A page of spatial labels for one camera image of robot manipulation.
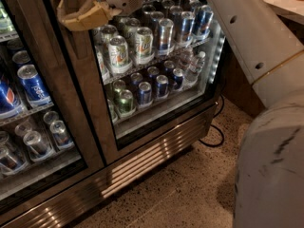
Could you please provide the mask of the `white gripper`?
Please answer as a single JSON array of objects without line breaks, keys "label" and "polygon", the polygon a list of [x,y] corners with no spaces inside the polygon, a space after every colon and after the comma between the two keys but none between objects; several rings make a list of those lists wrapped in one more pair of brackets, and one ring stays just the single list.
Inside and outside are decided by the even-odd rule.
[{"label": "white gripper", "polygon": [[61,0],[57,7],[58,21],[70,31],[85,31],[105,25],[117,15],[130,15],[138,10],[143,0],[86,1],[78,11],[68,13]]}]

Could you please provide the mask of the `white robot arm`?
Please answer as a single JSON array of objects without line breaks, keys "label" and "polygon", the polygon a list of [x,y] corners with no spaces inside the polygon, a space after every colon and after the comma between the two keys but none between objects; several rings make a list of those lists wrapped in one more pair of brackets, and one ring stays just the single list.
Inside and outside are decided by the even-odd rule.
[{"label": "white robot arm", "polygon": [[[233,228],[303,228],[303,45],[265,0],[207,2],[266,108],[251,123],[238,154]],[[110,163],[76,185],[70,206],[82,215],[121,189],[125,182],[114,180],[114,175],[133,176],[134,167],[150,157],[154,145],[181,149],[186,137],[198,135],[196,115],[188,112],[139,138],[130,149],[115,151],[91,40],[66,48]]]}]

